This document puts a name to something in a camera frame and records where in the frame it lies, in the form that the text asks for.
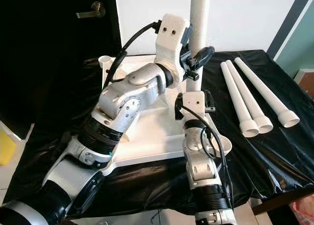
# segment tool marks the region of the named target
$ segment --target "white vertical pole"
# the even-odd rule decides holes
[[[190,22],[193,26],[189,40],[189,49],[194,57],[207,43],[207,30],[209,19],[210,0],[191,0]],[[186,80],[186,91],[201,90],[203,68],[197,70],[200,78],[198,81]]]

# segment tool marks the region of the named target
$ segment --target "yellow object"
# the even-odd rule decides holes
[[[10,162],[15,148],[15,142],[0,129],[0,165],[6,165]]]

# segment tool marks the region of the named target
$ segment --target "door handle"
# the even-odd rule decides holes
[[[79,18],[79,19],[95,18],[95,17],[101,18],[106,13],[106,10],[105,10],[103,4],[99,1],[93,2],[91,9],[92,9],[92,11],[76,13],[77,18]]]

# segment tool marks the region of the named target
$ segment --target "black plastic sheet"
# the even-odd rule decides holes
[[[260,79],[300,117],[300,123],[284,128],[275,112],[241,73],[274,129],[246,139],[239,130],[220,62],[239,56]],[[66,145],[57,144],[65,131],[77,132],[91,110],[100,88],[96,69],[77,76],[77,85],[54,95],[35,124],[20,163],[13,175],[5,201],[32,194]],[[233,149],[227,155],[234,186],[235,205],[249,197],[271,198],[300,188],[314,188],[314,102],[264,51],[218,52],[204,67],[203,89],[215,100],[211,117],[219,132],[228,137]],[[80,217],[102,217],[171,208],[194,214],[195,204],[185,173],[184,158],[157,161],[115,169],[104,182],[91,207]]]

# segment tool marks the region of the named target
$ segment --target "white pvc pipe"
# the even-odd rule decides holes
[[[236,84],[230,74],[227,63],[221,62],[220,67],[224,75],[224,78],[226,80],[227,87],[228,87],[232,102],[235,107],[235,112],[240,121],[240,130],[242,134],[246,138],[251,138],[251,137],[256,136],[260,132],[259,128],[256,122],[251,118],[250,113],[247,110],[246,105],[244,104],[244,101],[240,95],[240,92],[237,89]]]
[[[188,45],[194,57],[206,45],[210,0],[191,0],[190,23],[193,26]],[[196,73],[200,76],[197,81],[186,80],[186,91],[199,91],[202,85],[203,67]]]
[[[229,71],[234,79],[234,82],[245,102],[247,109],[249,110],[251,117],[256,122],[257,126],[260,129],[260,133],[268,133],[273,129],[273,125],[268,117],[265,116],[260,106],[254,99],[252,93],[245,85],[243,79],[237,72],[236,68],[232,64],[231,60],[226,61]]]
[[[239,57],[235,58],[235,63],[274,110],[285,128],[292,127],[300,121],[299,117],[289,110]]]

